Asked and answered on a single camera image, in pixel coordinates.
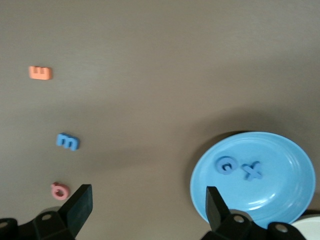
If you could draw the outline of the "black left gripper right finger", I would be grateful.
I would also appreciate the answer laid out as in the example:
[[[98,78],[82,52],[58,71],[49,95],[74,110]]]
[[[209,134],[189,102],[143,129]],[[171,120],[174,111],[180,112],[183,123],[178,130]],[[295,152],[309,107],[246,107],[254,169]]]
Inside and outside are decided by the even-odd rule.
[[[245,215],[231,213],[215,186],[206,188],[205,210],[211,230],[203,240],[304,240],[294,226],[271,222],[267,228],[258,226]]]

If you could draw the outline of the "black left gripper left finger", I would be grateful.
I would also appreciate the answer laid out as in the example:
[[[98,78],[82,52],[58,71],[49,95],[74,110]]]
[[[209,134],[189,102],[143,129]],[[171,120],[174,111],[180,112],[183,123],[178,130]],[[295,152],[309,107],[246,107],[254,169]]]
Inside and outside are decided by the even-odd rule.
[[[18,225],[15,218],[0,220],[2,240],[74,240],[93,210],[93,189],[81,185],[57,211],[45,211]]]

